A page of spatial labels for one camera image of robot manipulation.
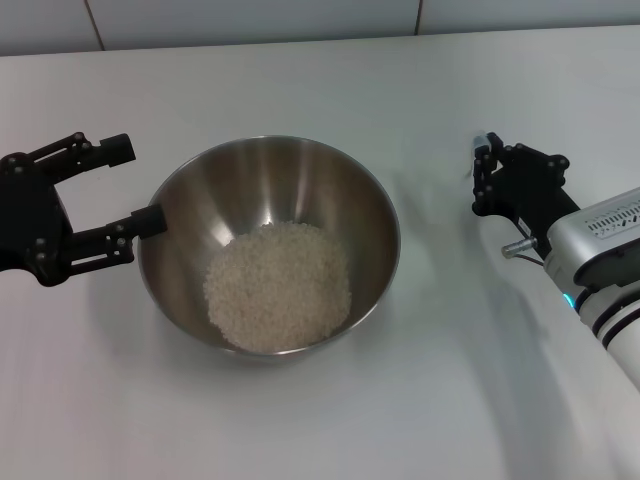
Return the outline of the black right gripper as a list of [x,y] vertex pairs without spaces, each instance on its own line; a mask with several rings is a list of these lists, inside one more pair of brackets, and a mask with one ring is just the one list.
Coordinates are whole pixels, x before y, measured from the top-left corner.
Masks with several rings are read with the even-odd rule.
[[[522,143],[505,144],[495,132],[486,137],[490,150],[474,151],[473,212],[478,216],[489,213],[494,190],[494,215],[511,220],[526,237],[535,238],[536,250],[550,250],[550,227],[580,210],[563,189],[570,161],[564,155],[545,154]],[[496,172],[495,161],[501,167]]]

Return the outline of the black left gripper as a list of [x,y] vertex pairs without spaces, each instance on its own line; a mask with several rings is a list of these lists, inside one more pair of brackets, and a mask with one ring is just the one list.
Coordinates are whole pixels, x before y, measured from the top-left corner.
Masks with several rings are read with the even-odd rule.
[[162,207],[150,205],[124,219],[65,238],[71,227],[55,185],[135,159],[127,134],[93,145],[82,132],[29,154],[16,152],[3,157],[1,270],[23,270],[41,285],[53,287],[69,276],[132,263],[135,237],[147,239],[167,230]]

